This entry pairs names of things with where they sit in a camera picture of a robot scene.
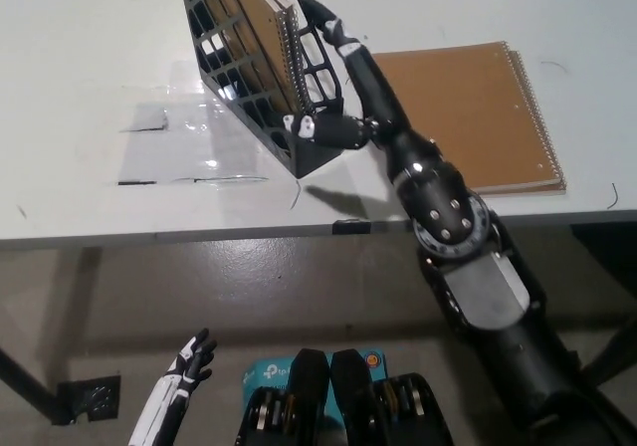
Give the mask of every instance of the table leg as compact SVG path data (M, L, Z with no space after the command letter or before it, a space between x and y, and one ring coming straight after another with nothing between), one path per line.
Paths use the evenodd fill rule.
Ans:
M0 379L49 418L53 424L75 422L71 406L51 393L2 349L0 349Z

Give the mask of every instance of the white table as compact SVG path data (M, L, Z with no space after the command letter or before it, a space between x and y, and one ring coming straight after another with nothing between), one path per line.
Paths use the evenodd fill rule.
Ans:
M320 1L372 52L506 40L522 53L568 191L488 198L501 216L637 219L637 0ZM404 226L371 150L297 183L215 107L197 83L182 0L0 0L0 27L0 247L318 235L348 218ZM350 86L345 97L355 111ZM205 105L210 160L227 172L240 152L234 173L268 180L117 186L133 137L145 135L121 131L140 106L163 104ZM326 195L338 206L309 186L336 193Z

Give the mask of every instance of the spiral notebook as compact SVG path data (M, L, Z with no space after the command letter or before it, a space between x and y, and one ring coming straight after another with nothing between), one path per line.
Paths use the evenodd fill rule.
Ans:
M375 54L412 127L483 194L566 183L520 54L507 43Z
M272 104L280 112L300 112L309 108L310 96L303 73L303 58L295 7L289 0L205 0L218 25L231 23L224 31L233 59L243 53L263 53L265 64L255 56L252 66L242 67L242 75L253 92L277 89ZM238 16L243 12L245 17Z

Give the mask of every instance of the robotic hand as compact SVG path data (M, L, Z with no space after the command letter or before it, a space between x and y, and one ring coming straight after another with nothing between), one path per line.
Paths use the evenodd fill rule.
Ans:
M542 445L637 445L637 430L597 389L545 320L546 298L497 215L465 185L435 142L410 126L369 51L316 0L309 22L334 46L363 118L284 117L319 145L384 151L387 176L413 223L425 279L454 332L478 355L516 426Z
M171 446L177 436L190 395L212 374L206 366L214 358L217 342L206 341L204 329L181 349L165 374L159 378L137 420L129 446Z

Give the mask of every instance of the gray floor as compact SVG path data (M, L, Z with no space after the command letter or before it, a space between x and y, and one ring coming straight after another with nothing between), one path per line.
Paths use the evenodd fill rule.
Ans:
M591 359L635 303L566 229L516 236L551 322ZM48 425L0 385L0 444L127 444L157 377L202 327L220 343L214 376L193 397L178 445L233 444L242 372L255 359L367 345L385 350L390 374L427 378L456 444L504 444L515 434L475 359L448 335L413 248L408 235L377 235L0 253L0 346L51 385L122 377L118 420L71 427ZM604 386L634 420L636 378L631 370Z

